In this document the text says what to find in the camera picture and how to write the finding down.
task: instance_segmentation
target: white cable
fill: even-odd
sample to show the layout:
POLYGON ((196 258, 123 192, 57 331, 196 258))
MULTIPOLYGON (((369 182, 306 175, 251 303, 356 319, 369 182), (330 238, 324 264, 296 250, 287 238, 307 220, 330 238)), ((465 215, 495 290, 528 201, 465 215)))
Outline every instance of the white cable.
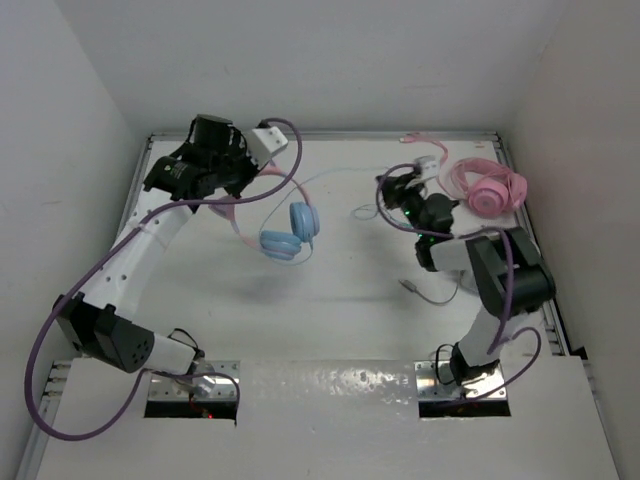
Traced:
POLYGON ((402 285, 404 288, 409 290, 411 293, 415 293, 416 295, 418 295, 425 302, 430 303, 431 305, 435 305, 437 307, 443 307, 443 306, 447 305, 448 303, 451 303, 451 301, 458 294, 458 289, 460 288, 460 278, 461 277, 459 276, 458 280, 456 281, 456 288, 453 291, 453 293, 451 294, 451 296, 449 298, 447 298, 446 300, 442 300, 442 301, 432 300, 431 298, 427 297, 420 290, 418 290, 418 287, 416 287, 415 283, 413 283, 413 282, 411 282, 409 280, 402 279, 402 280, 398 280, 398 282, 400 283, 400 285, 402 285))
POLYGON ((131 227, 132 230, 139 228, 141 233, 146 233, 147 235, 151 235, 153 238, 156 239, 156 241, 162 245, 162 247, 166 250, 167 248, 169 248, 169 242, 166 242, 162 239, 162 237, 160 235, 158 235, 157 232, 155 232, 153 225, 149 225, 147 223, 142 223, 142 222, 137 222, 135 220, 129 220, 127 222, 127 225, 131 227))

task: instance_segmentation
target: pink cable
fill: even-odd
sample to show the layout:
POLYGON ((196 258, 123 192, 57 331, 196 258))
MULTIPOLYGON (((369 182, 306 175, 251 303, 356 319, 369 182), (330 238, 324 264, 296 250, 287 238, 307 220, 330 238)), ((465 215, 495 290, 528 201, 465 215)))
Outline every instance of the pink cable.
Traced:
MULTIPOLYGON (((276 165, 273 165, 273 164, 265 167, 258 174, 259 177, 266 177, 269 175, 275 175, 278 177, 285 177, 285 178, 287 176, 287 174, 284 171, 282 171, 280 168, 278 168, 276 165)), ((291 182, 296 186, 296 189, 302 195, 302 198, 304 199, 305 203, 309 205, 309 207, 311 207, 312 206, 311 198, 309 197, 309 193, 307 192, 307 190, 300 183, 298 183, 298 181, 295 178, 291 178, 291 182)), ((236 209, 234 204, 210 205, 209 208, 214 213, 229 220, 229 222, 231 223, 231 228, 233 228, 233 231, 240 237, 240 239, 245 245, 259 252, 263 251, 256 240, 254 240, 251 237, 248 237, 247 235, 243 235, 242 232, 240 232, 240 227, 238 226, 238 222, 236 221, 236 209)))
MULTIPOLYGON (((449 159, 449 149, 444 145, 444 143, 442 143, 439 140, 436 140, 435 138, 431 138, 428 135, 425 135, 423 133, 420 132, 412 132, 412 133, 408 133, 406 134, 404 137, 402 137, 400 139, 400 141, 402 143, 416 143, 416 142, 424 142, 424 143, 430 143, 432 145, 435 145, 436 147, 439 147, 442 149, 442 156, 440 157, 440 168, 442 168, 442 166, 444 165, 444 163, 449 159)), ((442 182, 442 180, 440 179, 441 175, 438 174, 438 176, 436 177, 436 182, 438 182, 438 185, 440 185, 440 188, 447 194, 449 195, 451 198, 455 198, 457 200, 464 200, 464 197, 460 197, 459 195, 454 195, 452 194, 447 187, 444 186, 444 183, 442 182)))

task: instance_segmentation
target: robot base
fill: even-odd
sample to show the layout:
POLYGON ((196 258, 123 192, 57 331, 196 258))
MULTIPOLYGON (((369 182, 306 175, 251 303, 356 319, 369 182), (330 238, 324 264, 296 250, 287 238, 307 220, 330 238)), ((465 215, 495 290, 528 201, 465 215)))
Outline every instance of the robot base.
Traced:
MULTIPOLYGON (((199 368, 213 369, 240 383, 240 362, 200 362, 199 368)), ((194 385, 151 376, 144 416, 146 418, 236 419, 236 389, 227 379, 212 376, 196 379, 194 385)))
MULTIPOLYGON (((482 374, 461 386, 455 383, 444 385, 438 381, 436 364, 431 360, 415 362, 415 372, 420 418, 511 416, 506 388, 487 398, 451 405, 460 398, 471 400, 502 385, 504 377, 500 366, 492 373, 482 374)), ((453 378, 448 360, 438 362, 438 372, 443 382, 453 378)))

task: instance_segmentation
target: metal bracket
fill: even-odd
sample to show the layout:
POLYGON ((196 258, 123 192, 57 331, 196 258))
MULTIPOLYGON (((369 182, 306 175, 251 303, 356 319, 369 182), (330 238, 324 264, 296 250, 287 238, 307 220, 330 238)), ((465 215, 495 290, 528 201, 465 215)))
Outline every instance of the metal bracket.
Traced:
MULTIPOLYGON (((434 417, 504 417, 510 416, 506 388, 492 395, 473 401, 486 392, 504 384, 504 376, 500 366, 490 374, 482 374, 477 378, 463 382, 444 385, 436 375, 435 361, 415 362, 416 389, 418 392, 418 408, 421 418, 434 417), (454 403, 460 399, 468 399, 469 403, 454 403)), ((443 381, 452 379, 449 361, 438 362, 438 372, 443 381)))
MULTIPOLYGON (((204 360, 198 367, 198 370, 203 369, 224 373, 240 383, 239 361, 204 360)), ((235 419, 236 388, 233 383, 214 376, 205 376, 202 380, 194 385, 183 385, 170 378, 152 375, 145 417, 235 419)))
MULTIPOLYGON (((53 425, 56 418, 62 391, 67 383, 70 369, 71 361, 69 360, 56 361, 51 366, 38 409, 38 414, 49 425, 53 425)), ((22 455, 22 461, 15 477, 16 480, 35 480, 48 442, 49 436, 43 433, 40 427, 34 425, 31 428, 31 434, 22 455)))

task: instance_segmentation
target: headphone ear cup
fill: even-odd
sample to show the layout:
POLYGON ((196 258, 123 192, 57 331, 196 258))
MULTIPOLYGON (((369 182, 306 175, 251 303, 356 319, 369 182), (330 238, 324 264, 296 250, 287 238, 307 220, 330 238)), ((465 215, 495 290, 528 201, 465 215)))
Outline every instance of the headphone ear cup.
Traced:
POLYGON ((527 179, 522 175, 513 173, 509 176, 509 191, 513 210, 520 208, 527 198, 527 179))
POLYGON ((320 233, 320 219, 316 207, 304 202, 294 202, 289 205, 289 220, 291 231, 304 243, 309 243, 320 233))
POLYGON ((483 178, 469 189, 469 207, 483 217, 497 217, 509 205, 509 189, 502 182, 483 178))
POLYGON ((260 247, 269 258, 293 260, 302 250, 302 241, 291 233, 264 230, 260 233, 260 247))

